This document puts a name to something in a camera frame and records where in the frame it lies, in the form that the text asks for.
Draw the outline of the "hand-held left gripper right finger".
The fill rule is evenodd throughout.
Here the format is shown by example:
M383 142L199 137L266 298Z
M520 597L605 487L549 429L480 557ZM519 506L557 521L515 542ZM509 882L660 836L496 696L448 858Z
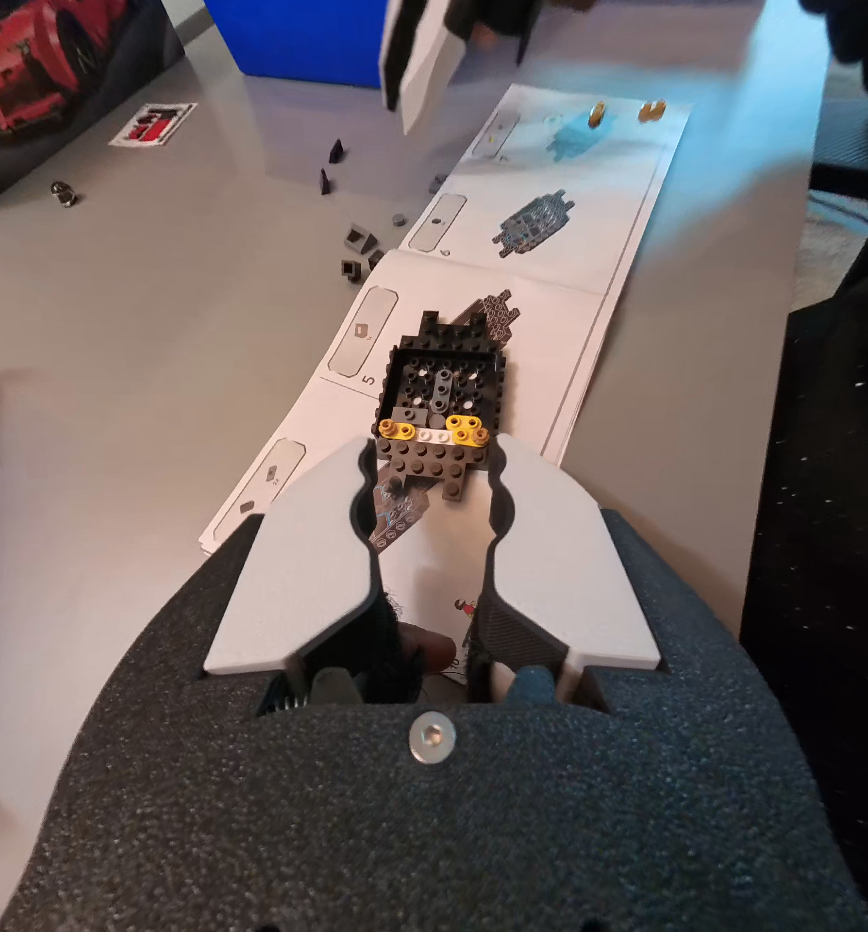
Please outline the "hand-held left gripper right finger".
M476 608L476 700L539 668L559 703L603 703L593 670L656 671L661 651L595 499L526 443L500 434Z

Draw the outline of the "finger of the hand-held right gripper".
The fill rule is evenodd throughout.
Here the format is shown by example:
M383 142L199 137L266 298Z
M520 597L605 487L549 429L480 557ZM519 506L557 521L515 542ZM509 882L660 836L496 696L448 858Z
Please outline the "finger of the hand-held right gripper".
M423 15L423 1L386 3L378 64L384 105L391 112L396 110L401 98L401 82L412 57Z
M472 2L426 2L399 81L404 135L421 128L440 104L463 61L472 30Z

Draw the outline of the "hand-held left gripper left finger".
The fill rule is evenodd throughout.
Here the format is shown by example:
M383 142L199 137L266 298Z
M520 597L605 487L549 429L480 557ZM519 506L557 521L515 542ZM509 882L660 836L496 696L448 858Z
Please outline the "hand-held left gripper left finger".
M211 642L204 670L290 669L383 594L374 441L355 437L280 493L265 512Z

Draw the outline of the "blue plastic bin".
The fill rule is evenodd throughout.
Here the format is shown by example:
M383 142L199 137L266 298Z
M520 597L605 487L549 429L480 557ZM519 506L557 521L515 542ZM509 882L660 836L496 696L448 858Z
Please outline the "blue plastic bin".
M247 76L380 88L385 1L207 1Z

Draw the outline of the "black lego car chassis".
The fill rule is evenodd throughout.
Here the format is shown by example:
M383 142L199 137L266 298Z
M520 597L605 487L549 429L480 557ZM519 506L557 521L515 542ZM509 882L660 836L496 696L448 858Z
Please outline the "black lego car chassis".
M425 311L391 350L372 434L379 460L401 477L442 484L463 499L467 473L488 468L501 427L507 360L483 300L456 321Z

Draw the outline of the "white lego instruction booklet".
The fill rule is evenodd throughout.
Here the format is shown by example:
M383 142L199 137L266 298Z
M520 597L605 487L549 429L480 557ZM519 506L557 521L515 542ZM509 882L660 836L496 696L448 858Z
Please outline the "white lego instruction booklet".
M369 431L390 350L425 311L480 305L511 364L502 430L561 465L689 109L512 85L438 192L365 278L305 389L202 532L249 515Z

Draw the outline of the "red car lego box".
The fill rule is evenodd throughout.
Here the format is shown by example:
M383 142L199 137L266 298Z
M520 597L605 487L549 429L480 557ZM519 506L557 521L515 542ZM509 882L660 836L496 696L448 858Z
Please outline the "red car lego box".
M0 1L0 195L184 56L159 1Z

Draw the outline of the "red black white sticker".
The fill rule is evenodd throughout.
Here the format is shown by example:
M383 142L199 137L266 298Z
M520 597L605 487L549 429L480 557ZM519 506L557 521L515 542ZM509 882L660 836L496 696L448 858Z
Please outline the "red black white sticker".
M147 149L164 146L192 114L197 103L147 103L114 135L109 146Z

